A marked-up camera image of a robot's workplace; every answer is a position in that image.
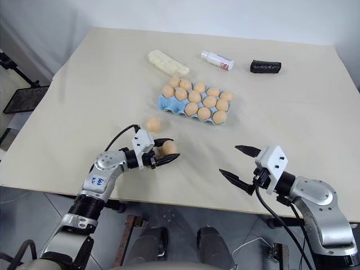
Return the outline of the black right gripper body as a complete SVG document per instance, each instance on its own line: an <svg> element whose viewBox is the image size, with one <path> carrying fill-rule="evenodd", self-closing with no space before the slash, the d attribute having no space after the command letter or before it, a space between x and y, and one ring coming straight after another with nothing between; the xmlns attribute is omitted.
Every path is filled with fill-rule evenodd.
<svg viewBox="0 0 360 270"><path fill-rule="evenodd" d="M271 180L269 178L270 172L266 168L256 168L254 170L253 184L260 188L268 188Z"/></svg>

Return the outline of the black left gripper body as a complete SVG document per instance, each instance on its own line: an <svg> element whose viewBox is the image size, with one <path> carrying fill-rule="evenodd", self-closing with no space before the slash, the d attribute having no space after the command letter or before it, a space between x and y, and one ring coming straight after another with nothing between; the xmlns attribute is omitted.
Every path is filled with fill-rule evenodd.
<svg viewBox="0 0 360 270"><path fill-rule="evenodd" d="M150 150L148 153L142 155L142 162L144 167L156 168L155 152Z"/></svg>

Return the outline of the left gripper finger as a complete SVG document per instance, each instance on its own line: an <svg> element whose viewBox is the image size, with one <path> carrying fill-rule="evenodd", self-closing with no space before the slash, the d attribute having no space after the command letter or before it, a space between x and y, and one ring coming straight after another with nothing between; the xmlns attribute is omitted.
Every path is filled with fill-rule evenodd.
<svg viewBox="0 0 360 270"><path fill-rule="evenodd" d="M174 151L175 143L170 138L158 138L154 140L155 147L161 147L163 151Z"/></svg>
<svg viewBox="0 0 360 270"><path fill-rule="evenodd" d="M175 153L175 154L169 154L169 155L165 155L165 156L161 156L161 157L155 157L155 166L160 167L160 166L169 164L172 161L174 161L175 159L177 159L179 156L180 156L179 153Z"/></svg>

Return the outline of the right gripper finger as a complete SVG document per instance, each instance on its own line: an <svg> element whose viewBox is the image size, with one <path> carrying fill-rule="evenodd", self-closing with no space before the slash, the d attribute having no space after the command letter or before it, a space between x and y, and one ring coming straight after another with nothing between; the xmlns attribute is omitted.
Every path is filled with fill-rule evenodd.
<svg viewBox="0 0 360 270"><path fill-rule="evenodd" d="M252 158L257 157L261 152L261 149L258 149L253 146L237 145L235 146L235 148L241 151L243 154L250 156Z"/></svg>
<svg viewBox="0 0 360 270"><path fill-rule="evenodd" d="M248 184L239 179L239 177L231 172L228 172L223 169L219 169L220 173L234 186L242 189L247 194L252 195L255 191L255 186L253 184Z"/></svg>

